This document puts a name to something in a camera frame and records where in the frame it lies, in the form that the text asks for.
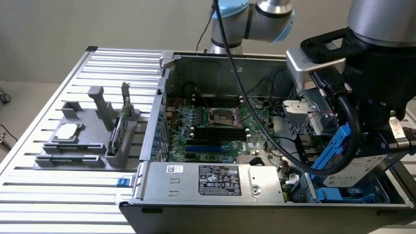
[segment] white label sticker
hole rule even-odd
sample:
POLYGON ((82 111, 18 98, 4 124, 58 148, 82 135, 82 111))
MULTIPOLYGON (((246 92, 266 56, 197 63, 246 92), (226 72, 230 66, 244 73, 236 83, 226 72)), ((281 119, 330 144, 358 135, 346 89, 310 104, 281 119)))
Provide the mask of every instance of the white label sticker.
POLYGON ((368 172, 378 165, 385 156, 360 157, 352 160, 348 167, 324 180, 328 187, 349 188, 364 178, 368 172))
POLYGON ((288 175, 289 184, 296 184, 297 181, 298 181, 298 175, 297 174, 289 174, 288 175))
POLYGON ((166 166, 166 173, 182 173, 182 165, 166 166))

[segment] cable connector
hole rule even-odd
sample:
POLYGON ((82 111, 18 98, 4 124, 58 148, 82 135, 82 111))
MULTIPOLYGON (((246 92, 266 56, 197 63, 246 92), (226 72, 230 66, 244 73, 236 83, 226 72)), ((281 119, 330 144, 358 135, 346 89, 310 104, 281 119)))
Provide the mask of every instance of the cable connector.
POLYGON ((346 89, 349 85, 345 83, 341 74, 333 66, 312 72, 310 77, 324 98, 337 98, 352 91, 350 88, 346 89))

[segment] cpu socket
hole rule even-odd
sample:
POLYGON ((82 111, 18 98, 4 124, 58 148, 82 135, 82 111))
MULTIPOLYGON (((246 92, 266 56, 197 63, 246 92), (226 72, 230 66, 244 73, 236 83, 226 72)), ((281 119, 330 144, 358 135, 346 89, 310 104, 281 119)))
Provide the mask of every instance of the cpu socket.
POLYGON ((209 124, 212 126, 234 126, 237 127, 238 121, 237 121, 237 114, 236 109, 217 109, 210 108, 209 109, 209 124))

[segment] black connector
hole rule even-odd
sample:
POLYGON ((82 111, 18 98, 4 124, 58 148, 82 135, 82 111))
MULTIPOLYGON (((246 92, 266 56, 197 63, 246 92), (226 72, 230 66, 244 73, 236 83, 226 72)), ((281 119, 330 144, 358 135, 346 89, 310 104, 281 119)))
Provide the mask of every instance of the black connector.
POLYGON ((310 77, 316 86, 324 90, 328 97, 337 98, 348 93, 342 76, 333 66, 312 72, 310 77))
POLYGON ((254 157, 254 158, 248 162, 248 164, 249 164, 250 166, 256 166, 257 164, 261 164, 261 166, 265 165, 260 157, 254 157))

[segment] gray parts holder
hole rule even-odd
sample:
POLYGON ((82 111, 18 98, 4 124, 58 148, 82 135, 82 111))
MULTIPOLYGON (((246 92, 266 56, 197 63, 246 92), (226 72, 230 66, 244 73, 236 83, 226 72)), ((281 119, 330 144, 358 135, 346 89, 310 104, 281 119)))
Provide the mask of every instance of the gray parts holder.
MULTIPOLYGON (((128 84, 122 84, 122 93, 128 94, 128 84)), ((114 130, 114 122, 121 110, 113 110, 110 102, 104 101, 104 89, 92 86, 88 96, 97 109, 82 109, 78 102, 64 103, 61 119, 52 137, 44 143, 44 152, 34 159, 36 170, 89 170, 118 171, 125 168, 129 157, 132 137, 137 127, 140 111, 130 105, 129 120, 124 138, 116 155, 108 151, 108 142, 114 130)))

